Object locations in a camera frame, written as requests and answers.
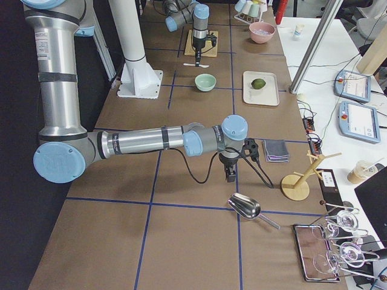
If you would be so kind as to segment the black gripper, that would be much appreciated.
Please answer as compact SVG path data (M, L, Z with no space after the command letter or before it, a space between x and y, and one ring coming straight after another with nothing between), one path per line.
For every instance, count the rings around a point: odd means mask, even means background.
M192 46L195 51L195 66L200 66L201 61L201 50L206 44L206 30L193 29L192 32Z
M239 160L239 155L235 152L223 151L219 154L219 159L224 166L226 181L235 182L236 164Z

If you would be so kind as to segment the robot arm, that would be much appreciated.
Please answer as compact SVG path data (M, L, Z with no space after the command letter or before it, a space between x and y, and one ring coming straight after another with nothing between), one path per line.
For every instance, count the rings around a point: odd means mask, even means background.
M195 67L200 64L202 50L213 35L207 29L209 7L198 1L162 1L162 9L166 15L165 23L170 32L177 31L185 24L192 24L191 44L195 52Z
M183 156L213 152L226 178L243 157L247 121L230 115L213 127L199 123L127 132L88 132L80 122L74 37L94 25L92 1L24 1L26 21L34 29L38 80L44 112L40 145L33 157L41 177L54 183L78 178L92 163L114 155L148 153L183 147Z

